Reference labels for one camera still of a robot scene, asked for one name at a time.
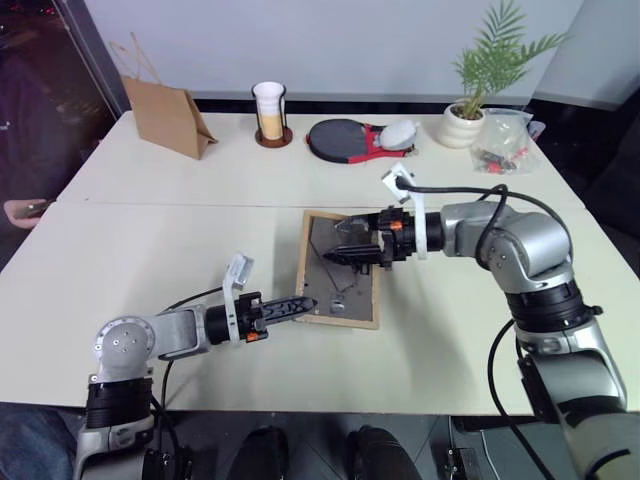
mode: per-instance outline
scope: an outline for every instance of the brown paper bag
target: brown paper bag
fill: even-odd
[[[207,145],[217,143],[217,140],[209,132],[189,92],[162,85],[155,68],[138,46],[133,33],[131,37],[136,47],[135,57],[126,48],[114,42],[110,42],[110,45],[116,57],[132,74],[122,75],[121,78],[131,102],[138,135],[149,142],[199,159]],[[118,52],[135,61],[135,74]],[[158,83],[140,80],[141,68],[150,73]]]

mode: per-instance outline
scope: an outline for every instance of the table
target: table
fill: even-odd
[[[640,284],[586,210],[559,213],[573,232],[578,284],[588,304],[605,309],[602,330],[629,408],[638,410]],[[83,405],[100,326],[219,284],[236,250],[256,261],[245,291],[290,294],[302,215],[287,207],[54,204],[0,275],[0,400]],[[281,324],[266,341],[181,360],[170,408],[495,414],[486,357],[509,312],[490,274],[437,253],[394,265],[381,286],[380,330]],[[510,413],[530,413],[512,334],[498,352],[496,383]]]
[[[199,161],[141,140],[131,112],[123,115],[85,166],[59,196],[63,202],[235,205],[270,207],[375,207],[395,201],[380,181],[397,162],[380,158],[359,165],[325,162],[304,141],[311,127],[336,115],[289,115],[294,131],[290,145],[269,150],[253,140],[255,115],[203,114],[220,143],[209,146]],[[419,185],[492,187],[540,197],[553,208],[584,208],[540,149],[532,151],[540,166],[530,175],[498,176],[473,172],[468,150],[452,150],[433,140],[439,115],[417,115],[418,154],[403,159]],[[406,116],[351,115],[361,122],[386,125]],[[474,199],[469,195],[428,195],[426,204]],[[519,201],[511,202],[516,208]]]

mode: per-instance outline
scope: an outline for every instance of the white bracket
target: white bracket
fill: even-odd
[[[424,195],[422,193],[408,192],[406,190],[398,189],[398,187],[396,187],[397,178],[402,178],[406,183],[413,187],[416,186],[416,182],[413,179],[413,175],[400,162],[391,167],[391,170],[385,173],[382,177],[382,183],[391,190],[391,193],[393,193],[400,203],[404,203],[409,199],[413,200],[416,208],[414,219],[416,253],[419,260],[425,260],[427,258],[427,223],[424,209]]]
[[[229,266],[227,273],[222,282],[222,292],[224,294],[224,308],[227,314],[227,328],[229,329],[229,340],[232,344],[240,343],[240,333],[238,331],[238,318],[236,313],[236,304],[233,300],[233,290],[242,290],[247,284],[251,268],[253,267],[253,259],[245,257],[241,253],[235,253]]]

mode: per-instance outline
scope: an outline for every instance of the palm plant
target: palm plant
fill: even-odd
[[[554,33],[525,45],[525,17],[513,0],[501,0],[499,8],[489,8],[484,28],[478,29],[480,36],[474,39],[475,48],[464,49],[454,62],[464,87],[461,105],[452,109],[458,117],[481,118],[480,109],[487,95],[516,83],[528,72],[529,60],[557,47],[566,38],[564,33]]]

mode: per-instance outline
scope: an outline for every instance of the cable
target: cable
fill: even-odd
[[[542,475],[546,480],[555,480],[555,477],[551,474],[551,472],[549,472],[549,470],[545,466],[542,459],[538,456],[538,454],[533,449],[531,444],[522,434],[522,432],[520,431],[516,423],[505,411],[504,407],[502,406],[502,403],[500,402],[500,399],[498,398],[498,392],[496,391],[495,381],[493,378],[493,362],[495,360],[496,351],[498,350],[498,345],[500,345],[500,341],[505,336],[505,334],[509,331],[509,329],[513,326],[513,323],[514,323],[513,319],[509,320],[504,325],[504,327],[502,327],[500,332],[498,332],[498,335],[496,335],[496,338],[493,340],[493,343],[491,344],[491,349],[489,350],[489,359],[487,361],[487,378],[489,380],[489,391],[491,392],[491,398],[493,399],[493,403],[496,405],[496,408],[500,412],[500,415],[507,422],[507,425],[509,426],[513,434],[520,441],[525,451],[531,457],[531,460],[533,460],[533,463],[536,464],[536,467],[538,467],[538,469],[540,470],[540,473],[542,473]]]
[[[451,415],[449,415],[449,445],[451,445],[451,448],[456,447],[456,443],[453,441],[453,427],[451,426]]]
[[[173,360],[169,360],[167,363],[167,367],[164,369],[164,375],[162,376],[162,393],[160,396],[160,405],[162,409],[166,411],[167,408],[167,383],[169,381],[169,373],[171,372],[171,367],[173,367]],[[162,418],[158,421],[158,451],[162,452],[162,428],[163,422]]]
[[[200,297],[204,297],[206,295],[211,295],[212,293],[216,293],[216,292],[220,292],[220,291],[222,291],[222,287],[216,287],[216,288],[212,288],[211,290],[207,290],[206,292],[200,292],[200,293],[198,293],[196,295],[192,295],[189,298],[185,298],[184,300],[180,300],[179,302],[176,302],[173,305],[168,306],[167,308],[165,308],[163,310],[163,312],[167,312],[169,310],[173,310],[175,308],[181,307],[185,303],[189,303],[192,300],[195,300],[195,299],[200,298]]]
[[[475,252],[476,263],[481,268],[484,268],[485,270],[489,270],[489,265],[484,260],[482,260],[482,257],[480,255],[482,253],[482,247],[484,247],[484,244],[487,241],[487,237],[489,236],[489,233],[491,233],[491,230],[493,230],[493,227],[498,221],[500,214],[504,210],[504,206],[507,204],[507,195],[509,194],[509,189],[505,184],[501,183],[500,185],[496,185],[495,187],[493,187],[490,192],[491,193],[485,193],[482,197],[478,199],[478,201],[480,201],[480,200],[484,200],[489,195],[493,195],[497,193],[500,194],[500,201],[498,202],[498,206],[493,211],[493,215],[491,216],[491,219],[489,220],[489,222],[487,222],[487,225],[482,230],[482,233],[478,238],[478,242],[476,243],[476,252]]]
[[[483,196],[480,199],[484,200],[487,196],[494,194],[493,189],[490,188],[479,188],[479,187],[414,187],[409,185],[402,178],[396,179],[396,187],[399,190],[406,190],[408,192],[415,193],[480,193]],[[564,223],[560,215],[558,215],[553,208],[551,208],[546,203],[538,200],[535,197],[531,197],[529,195],[525,195],[524,193],[518,192],[507,192],[508,197],[517,198],[519,200],[524,200],[525,202],[529,202],[536,207],[544,210],[547,215],[553,218],[556,222],[560,224],[564,231],[567,232],[567,237],[569,238],[569,256],[573,259],[573,242],[571,241],[571,234],[569,233],[569,229],[567,225]]]
[[[162,405],[160,405],[156,397],[151,396],[151,404],[156,409],[156,412],[158,412],[158,414],[160,415],[160,418],[162,418],[164,420],[164,423],[167,425],[167,430],[169,430],[169,436],[171,437],[171,443],[173,444],[173,451],[174,454],[177,455],[178,451],[180,450],[180,444],[178,443],[178,435],[176,434],[175,428],[173,428],[173,424],[171,423],[169,415],[167,414],[166,410],[162,408]]]
[[[518,341],[518,337],[516,337],[516,355],[518,355],[518,360],[524,360],[522,356],[522,349],[520,348],[520,342]]]
[[[480,430],[480,436],[482,437],[482,448],[484,449],[484,456],[487,457],[487,462],[489,462],[489,466],[491,470],[493,470],[493,474],[496,477],[496,480],[500,480],[500,475],[498,475],[498,470],[496,470],[496,466],[493,464],[493,460],[491,460],[491,455],[489,455],[489,449],[487,448],[487,439],[484,438],[484,430]]]
[[[212,288],[211,290],[206,290],[204,292],[200,292],[196,295],[192,295],[188,298],[185,298],[183,300],[180,300],[176,303],[174,303],[173,305],[168,306],[167,308],[165,308],[162,312],[168,312],[170,310],[174,310],[178,307],[181,307],[182,305],[184,305],[185,303],[189,303],[193,300],[196,300],[197,298],[201,298],[204,297],[206,295],[210,295],[212,293],[217,293],[219,291],[222,290],[222,287],[216,287],[216,288]],[[156,410],[159,410],[161,412],[164,412],[163,414],[161,414],[159,420],[158,420],[158,451],[160,453],[162,453],[162,430],[164,429],[164,425],[167,425],[167,429],[169,430],[169,434],[172,435],[172,441],[174,444],[174,451],[175,453],[178,452],[178,436],[175,433],[175,429],[173,428],[173,425],[170,423],[171,420],[169,419],[169,415],[166,413],[166,406],[167,406],[167,384],[169,383],[169,373],[171,373],[171,368],[173,367],[173,360],[169,360],[169,362],[167,363],[167,367],[164,370],[164,375],[162,376],[162,393],[161,393],[161,397],[160,397],[160,409],[158,409],[156,407]]]

